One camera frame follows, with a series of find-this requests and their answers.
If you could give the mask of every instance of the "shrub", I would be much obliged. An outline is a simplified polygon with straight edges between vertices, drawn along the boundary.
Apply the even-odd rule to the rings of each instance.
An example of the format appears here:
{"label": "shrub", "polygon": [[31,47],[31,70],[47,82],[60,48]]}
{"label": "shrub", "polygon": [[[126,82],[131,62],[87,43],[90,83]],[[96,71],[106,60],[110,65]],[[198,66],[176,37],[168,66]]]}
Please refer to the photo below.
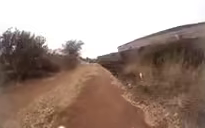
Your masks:
{"label": "shrub", "polygon": [[62,45],[62,53],[65,56],[65,67],[67,69],[73,69],[79,64],[80,50],[83,44],[82,41],[69,40],[65,45]]}
{"label": "shrub", "polygon": [[11,79],[42,76],[55,67],[47,58],[45,38],[8,29],[0,36],[0,65]]}

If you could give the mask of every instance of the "dry vegetation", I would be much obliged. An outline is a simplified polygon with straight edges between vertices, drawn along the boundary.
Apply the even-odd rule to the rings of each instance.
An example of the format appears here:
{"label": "dry vegetation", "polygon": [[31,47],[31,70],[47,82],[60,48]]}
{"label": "dry vegetation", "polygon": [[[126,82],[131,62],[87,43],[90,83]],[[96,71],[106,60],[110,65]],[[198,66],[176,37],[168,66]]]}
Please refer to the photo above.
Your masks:
{"label": "dry vegetation", "polygon": [[126,85],[125,97],[144,110],[149,124],[205,127],[205,38],[154,44],[120,55],[122,69],[114,74]]}

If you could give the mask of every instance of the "sky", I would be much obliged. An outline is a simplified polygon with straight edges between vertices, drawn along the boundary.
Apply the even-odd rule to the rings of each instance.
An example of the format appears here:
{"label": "sky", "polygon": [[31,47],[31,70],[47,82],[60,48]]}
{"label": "sky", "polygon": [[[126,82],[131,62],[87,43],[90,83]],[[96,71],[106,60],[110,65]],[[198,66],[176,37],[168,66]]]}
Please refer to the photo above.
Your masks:
{"label": "sky", "polygon": [[82,56],[116,52],[134,39],[205,21],[205,0],[0,0],[0,34],[10,27],[46,37],[49,48],[82,40]]}

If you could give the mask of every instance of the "long low building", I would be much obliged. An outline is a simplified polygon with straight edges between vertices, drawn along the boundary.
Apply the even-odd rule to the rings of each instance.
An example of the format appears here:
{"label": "long low building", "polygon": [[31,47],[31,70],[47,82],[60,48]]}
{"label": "long low building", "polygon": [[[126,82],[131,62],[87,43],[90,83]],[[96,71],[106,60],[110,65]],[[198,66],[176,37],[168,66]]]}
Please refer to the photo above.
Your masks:
{"label": "long low building", "polygon": [[164,31],[160,31],[118,47],[118,51],[126,51],[130,49],[138,49],[155,43],[166,43],[180,38],[199,38],[205,37],[205,22],[188,24],[183,26],[174,27]]}

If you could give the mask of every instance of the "ground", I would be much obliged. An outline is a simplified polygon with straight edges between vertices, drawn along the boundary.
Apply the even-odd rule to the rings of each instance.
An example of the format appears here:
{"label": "ground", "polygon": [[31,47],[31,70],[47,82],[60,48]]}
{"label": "ground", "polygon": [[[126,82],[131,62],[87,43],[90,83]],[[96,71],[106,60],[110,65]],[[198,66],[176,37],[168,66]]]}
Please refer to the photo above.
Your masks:
{"label": "ground", "polygon": [[0,95],[5,128],[149,128],[143,111],[122,97],[120,83],[97,64],[20,84]]}

